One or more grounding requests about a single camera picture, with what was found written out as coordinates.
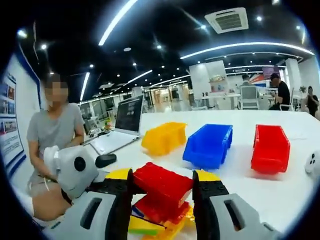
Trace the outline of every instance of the red plastic block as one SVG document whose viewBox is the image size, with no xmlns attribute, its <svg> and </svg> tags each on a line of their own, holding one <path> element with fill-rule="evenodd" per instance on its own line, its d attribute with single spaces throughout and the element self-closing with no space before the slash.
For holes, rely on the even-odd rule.
<svg viewBox="0 0 320 240">
<path fill-rule="evenodd" d="M 165 209 L 177 209 L 186 200 L 193 180 L 148 162 L 133 174 L 134 183 L 147 192 L 153 202 Z"/>
<path fill-rule="evenodd" d="M 285 173 L 290 142 L 281 126 L 256 125 L 251 168 L 262 174 Z"/>
<path fill-rule="evenodd" d="M 189 203 L 185 201 L 181 207 L 175 210 L 166 209 L 161 204 L 155 204 L 149 194 L 141 198 L 134 206 L 156 224 L 163 224 L 167 221 L 178 224 L 190 208 Z"/>
</svg>

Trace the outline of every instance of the laptop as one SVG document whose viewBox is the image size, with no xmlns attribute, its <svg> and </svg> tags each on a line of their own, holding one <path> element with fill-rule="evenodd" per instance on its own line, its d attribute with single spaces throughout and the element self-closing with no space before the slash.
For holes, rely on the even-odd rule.
<svg viewBox="0 0 320 240">
<path fill-rule="evenodd" d="M 114 130 L 88 142 L 97 154 L 112 153 L 140 138 L 143 100 L 140 95 L 119 103 Z"/>
</svg>

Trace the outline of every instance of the ceiling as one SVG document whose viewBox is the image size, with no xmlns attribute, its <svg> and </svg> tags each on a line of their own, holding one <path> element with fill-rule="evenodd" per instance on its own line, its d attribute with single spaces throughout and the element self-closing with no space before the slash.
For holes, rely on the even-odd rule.
<svg viewBox="0 0 320 240">
<path fill-rule="evenodd" d="M 105 30 L 128 1 L 95 0 L 77 6 L 66 4 L 41 9 L 35 27 L 24 29 L 27 38 L 19 39 L 37 75 L 43 79 L 50 72 L 61 74 L 69 85 L 69 100 L 79 102 L 86 72 L 90 72 L 90 76 L 84 101 L 98 93 L 105 96 L 111 92 L 128 92 L 135 85 L 152 86 L 188 75 L 189 66 L 198 62 L 223 60 L 225 67 L 231 68 L 226 72 L 232 74 L 237 69 L 232 67 L 281 65 L 287 58 L 303 61 L 311 57 L 298 49 L 259 44 L 215 49 L 181 59 L 209 48 L 272 42 L 313 50 L 307 33 L 302 44 L 304 25 L 281 2 L 273 5 L 272 0 L 138 0 L 104 45 L 99 46 Z M 218 34 L 205 19 L 207 14 L 238 7 L 246 9 L 249 25 L 246 30 Z M 258 21 L 257 16 L 261 16 L 262 21 Z M 261 67 L 244 69 L 248 71 L 247 68 L 253 72 L 262 70 Z M 99 89 L 103 84 L 110 87 Z"/>
</svg>

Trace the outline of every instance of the blue storage bin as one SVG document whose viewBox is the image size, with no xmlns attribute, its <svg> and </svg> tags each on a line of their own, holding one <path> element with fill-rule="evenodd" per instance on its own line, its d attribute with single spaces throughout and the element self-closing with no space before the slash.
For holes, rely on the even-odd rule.
<svg viewBox="0 0 320 240">
<path fill-rule="evenodd" d="M 232 125 L 204 125 L 188 138 L 183 160 L 202 169 L 218 169 L 225 162 L 232 134 Z"/>
</svg>

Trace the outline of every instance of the black shirt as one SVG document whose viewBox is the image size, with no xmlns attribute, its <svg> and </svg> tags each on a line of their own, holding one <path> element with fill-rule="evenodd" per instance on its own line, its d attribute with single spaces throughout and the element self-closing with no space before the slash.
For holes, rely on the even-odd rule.
<svg viewBox="0 0 320 240">
<path fill-rule="evenodd" d="M 278 86 L 278 96 L 282 98 L 282 103 L 285 105 L 290 105 L 290 91 L 287 84 L 281 81 Z"/>
<path fill-rule="evenodd" d="M 313 97 L 314 100 L 316 100 L 316 101 L 318 102 L 318 98 L 317 98 L 316 95 L 313 95 L 312 97 Z M 308 109 L 309 109 L 310 114 L 314 116 L 315 112 L 318 110 L 318 106 L 317 106 L 317 104 L 316 104 L 312 99 L 310 99 L 310 98 L 311 98 L 311 96 L 308 96 L 307 107 L 308 107 Z"/>
</svg>

